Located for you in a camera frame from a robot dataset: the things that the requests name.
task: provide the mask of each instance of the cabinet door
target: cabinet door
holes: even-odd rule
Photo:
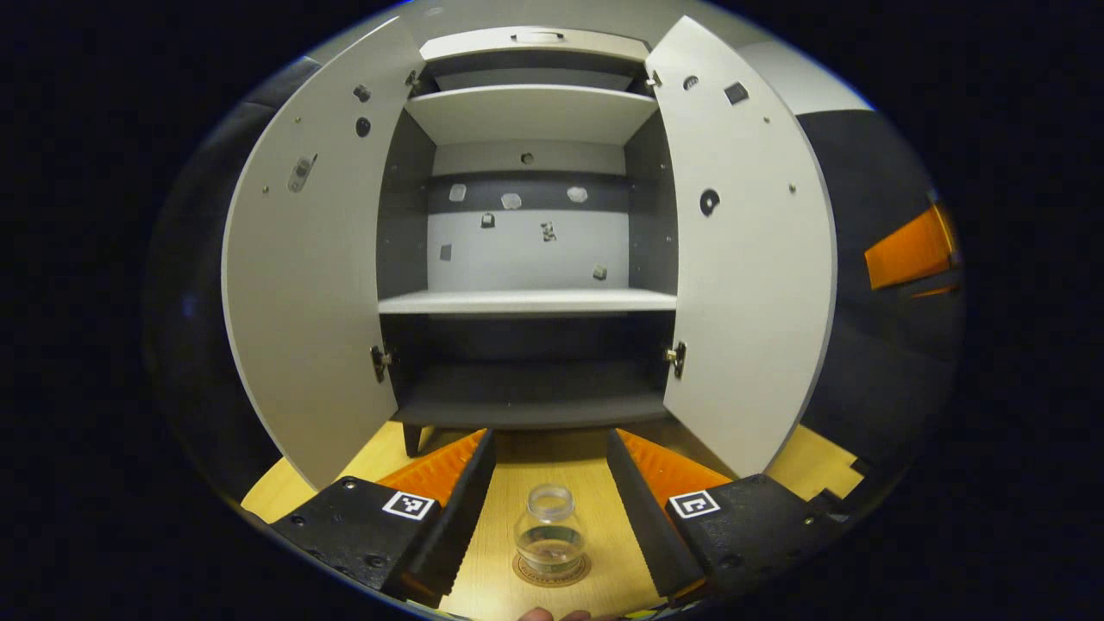
[[[231,349],[265,429],[316,490],[397,409],[390,377],[378,381],[372,366],[372,346],[383,345],[375,228],[406,78],[423,64],[399,18],[367,34],[280,108],[231,201],[222,254]],[[305,179],[295,175],[300,160]]]
[[[682,18],[646,62],[670,144],[679,222],[664,404],[740,476],[766,469],[817,381],[836,233],[816,156],[735,51]]]

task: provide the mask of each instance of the glass jar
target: glass jar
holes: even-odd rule
[[[522,560],[539,573],[563,573],[578,565],[585,545],[575,499],[562,485],[540,485],[529,493],[526,511],[513,525]]]

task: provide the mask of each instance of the jar mouth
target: jar mouth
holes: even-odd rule
[[[565,519],[575,511],[575,499],[562,485],[540,485],[529,493],[529,513],[541,522]]]

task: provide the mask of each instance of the gray wall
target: gray wall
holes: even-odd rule
[[[449,200],[455,183],[463,201]],[[567,198],[585,188],[586,201]],[[502,194],[521,197],[506,210]],[[576,172],[485,172],[434,177],[428,194],[429,291],[513,291],[625,288],[628,286],[629,188],[624,177]],[[495,227],[484,229],[485,213]],[[556,239],[545,242],[541,223],[553,223]],[[440,246],[450,245],[448,260]],[[593,277],[606,266],[604,281]]]
[[[675,295],[679,280],[679,221],[675,177],[660,113],[625,144],[631,182],[628,215],[628,286]]]
[[[380,299],[428,286],[426,196],[437,146],[403,110],[391,140],[380,189],[375,231],[375,282]]]

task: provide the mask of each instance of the cabinet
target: cabinet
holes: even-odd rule
[[[223,301],[254,409],[316,487],[391,419],[673,414],[750,475],[816,382],[835,269],[797,120],[689,18],[655,50],[549,28],[420,50],[396,18],[258,140]]]

